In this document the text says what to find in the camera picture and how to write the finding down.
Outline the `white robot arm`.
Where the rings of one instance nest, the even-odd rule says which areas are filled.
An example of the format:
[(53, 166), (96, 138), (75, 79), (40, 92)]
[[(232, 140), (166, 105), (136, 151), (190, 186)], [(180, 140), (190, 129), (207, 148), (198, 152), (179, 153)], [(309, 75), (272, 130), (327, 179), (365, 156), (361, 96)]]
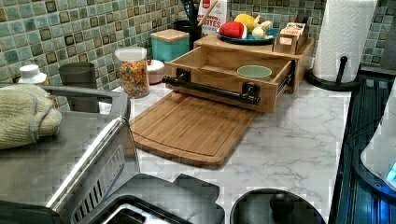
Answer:
[(355, 170), (373, 189), (395, 198), (396, 96), (392, 84), (384, 114), (368, 145), (357, 158)]

